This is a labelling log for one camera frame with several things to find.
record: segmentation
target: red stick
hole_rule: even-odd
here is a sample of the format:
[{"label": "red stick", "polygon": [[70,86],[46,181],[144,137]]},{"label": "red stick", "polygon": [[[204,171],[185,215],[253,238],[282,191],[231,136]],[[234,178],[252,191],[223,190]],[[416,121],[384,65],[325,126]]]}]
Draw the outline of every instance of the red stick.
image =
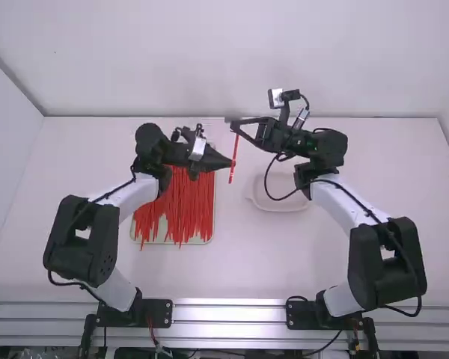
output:
[{"label": "red stick", "polygon": [[236,137],[234,139],[233,161],[231,162],[230,179],[227,181],[228,184],[231,184],[233,182],[234,167],[236,166],[236,155],[238,153],[238,140],[239,140],[239,135],[236,134]]}]

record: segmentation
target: white wall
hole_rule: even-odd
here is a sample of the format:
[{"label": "white wall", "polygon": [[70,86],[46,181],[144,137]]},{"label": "white wall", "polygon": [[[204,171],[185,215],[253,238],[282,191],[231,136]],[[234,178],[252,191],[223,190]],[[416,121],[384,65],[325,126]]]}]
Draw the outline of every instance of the white wall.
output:
[{"label": "white wall", "polygon": [[429,115],[449,140],[449,0],[0,1],[0,56],[53,115]]},{"label": "white wall", "polygon": [[42,121],[41,113],[0,70],[0,229]]}]

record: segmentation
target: black mounting bracket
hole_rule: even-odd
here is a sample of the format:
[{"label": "black mounting bracket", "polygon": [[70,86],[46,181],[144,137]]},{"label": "black mounting bracket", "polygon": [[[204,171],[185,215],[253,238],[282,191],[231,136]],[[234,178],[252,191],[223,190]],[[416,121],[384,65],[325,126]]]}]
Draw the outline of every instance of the black mounting bracket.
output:
[{"label": "black mounting bracket", "polygon": [[326,321],[318,318],[319,310],[315,301],[288,301],[286,303],[286,326],[292,331],[309,330],[362,330],[362,315]]},{"label": "black mounting bracket", "polygon": [[100,304],[97,311],[97,327],[170,328],[173,301],[170,299],[139,299],[138,315],[131,317],[116,309]]}]

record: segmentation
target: cable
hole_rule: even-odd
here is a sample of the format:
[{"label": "cable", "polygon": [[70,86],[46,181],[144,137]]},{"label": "cable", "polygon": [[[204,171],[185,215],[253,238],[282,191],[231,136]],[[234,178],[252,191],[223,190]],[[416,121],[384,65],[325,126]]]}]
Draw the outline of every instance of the cable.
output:
[{"label": "cable", "polygon": [[321,131],[332,131],[333,129],[329,129],[328,127],[317,127],[313,130],[313,133],[321,132]]},{"label": "cable", "polygon": [[301,299],[302,301],[309,301],[306,297],[303,297],[301,295],[291,295],[287,300],[286,303],[288,301],[290,301],[291,299]]},{"label": "cable", "polygon": [[301,98],[306,102],[306,111],[309,111],[309,101],[308,101],[308,99],[307,99],[306,96],[303,95],[302,93],[299,94],[299,95],[300,95]]},{"label": "cable", "polygon": [[53,284],[54,286],[79,286],[80,289],[84,289],[88,292],[89,295],[91,295],[93,298],[95,298],[99,303],[107,305],[104,300],[102,300],[98,295],[96,295],[95,293],[93,293],[91,291],[90,288],[88,288],[88,286],[84,283],[80,283],[80,282],[57,282],[53,279],[52,277],[52,271],[49,269],[48,270],[48,281]]},{"label": "cable", "polygon": [[339,331],[336,333],[336,335],[334,336],[334,338],[332,338],[331,340],[329,340],[328,343],[327,343],[325,346],[323,346],[323,347],[321,347],[321,348],[319,348],[319,349],[313,350],[313,351],[311,351],[311,352],[304,353],[302,357],[303,357],[303,358],[308,358],[309,355],[313,355],[313,354],[317,354],[317,353],[320,353],[320,352],[325,351],[325,350],[326,350],[332,343],[334,343],[334,342],[336,341],[336,339],[340,336],[340,334],[341,334],[342,332],[343,332],[342,329],[339,330]]},{"label": "cable", "polygon": [[95,198],[92,201],[89,201],[87,204],[85,204],[83,206],[83,208],[76,214],[76,216],[73,218],[73,220],[71,221],[70,225],[67,228],[67,233],[68,231],[72,228],[72,226],[74,224],[76,224],[76,222],[79,220],[79,218],[83,215],[83,213],[85,213],[88,208],[92,205],[95,204],[97,202],[100,202],[101,200],[104,200],[106,198],[109,198],[112,194],[114,194],[115,192],[120,191],[121,189],[127,187],[128,185],[131,185],[132,183],[134,183],[136,181],[136,174],[133,171],[133,165],[130,166],[129,168],[130,172],[132,173],[132,179],[119,185],[118,187],[113,188],[111,191],[106,192],[105,194],[102,194],[101,196],[99,196],[98,198]]},{"label": "cable", "polygon": [[271,169],[272,164],[275,162],[276,159],[278,159],[278,157],[279,157],[280,155],[281,155],[281,153],[278,153],[276,156],[274,156],[274,157],[272,158],[271,162],[270,162],[269,165],[268,165],[268,168],[266,169],[266,172],[264,173],[264,191],[266,192],[266,195],[267,195],[270,199],[276,200],[276,201],[285,200],[285,199],[291,197],[293,194],[295,194],[297,191],[300,190],[300,188],[293,189],[290,193],[284,195],[283,197],[278,197],[278,198],[273,197],[273,196],[269,193],[269,191],[268,191],[268,173],[269,173],[269,170]]},{"label": "cable", "polygon": [[188,355],[188,359],[191,359],[195,356],[196,353],[198,353],[200,349],[195,349],[195,351],[193,353],[191,353],[190,355]]},{"label": "cable", "polygon": [[[292,296],[290,296],[287,300],[286,300],[286,306],[290,303],[290,301],[292,300],[292,299],[300,299],[300,300],[302,300],[302,301],[304,301],[304,302],[307,302],[308,301],[308,299],[306,298],[306,297],[303,297],[303,296],[301,296],[301,295],[292,295]],[[336,335],[325,345],[325,346],[323,346],[322,348],[319,348],[319,349],[317,349],[317,350],[313,350],[313,351],[311,351],[311,352],[308,352],[308,353],[304,353],[303,354],[303,358],[306,358],[308,355],[313,355],[313,354],[316,354],[316,353],[320,353],[320,352],[322,352],[323,350],[325,350],[326,348],[328,348],[332,343],[334,343],[335,342],[335,340],[339,337],[339,335],[341,334],[343,332],[343,330],[341,329],[341,330],[339,330],[337,333],[336,333]]]},{"label": "cable", "polygon": [[[82,209],[80,209],[80,211],[76,214],[76,216],[73,218],[73,220],[70,222],[70,225],[68,226],[67,230],[65,231],[66,233],[70,232],[70,229],[76,224],[76,222],[79,220],[79,218],[83,215],[83,213],[85,213],[90,206],[92,206],[93,204],[100,202],[103,199],[109,198],[112,194],[114,194],[115,192],[120,191],[121,189],[127,187],[128,185],[131,185],[132,183],[134,183],[136,181],[136,175],[135,172],[133,171],[133,165],[130,166],[129,170],[132,173],[132,179],[129,181],[126,181],[125,183],[119,185],[118,187],[113,188],[111,191],[106,192],[105,194],[102,194],[101,196],[99,196],[98,198],[95,198],[92,201],[89,201],[88,203],[86,203]],[[106,305],[107,307],[109,307],[107,305],[107,303],[105,303],[104,300],[102,300],[99,296],[97,296],[95,293],[93,293],[91,291],[90,288],[88,288],[88,285],[86,285],[85,283],[81,283],[81,282],[57,282],[53,279],[52,276],[52,271],[49,269],[48,270],[48,281],[53,284],[54,286],[79,286],[80,289],[84,289],[88,292],[88,294],[90,294],[93,298],[95,298],[99,303]]]}]

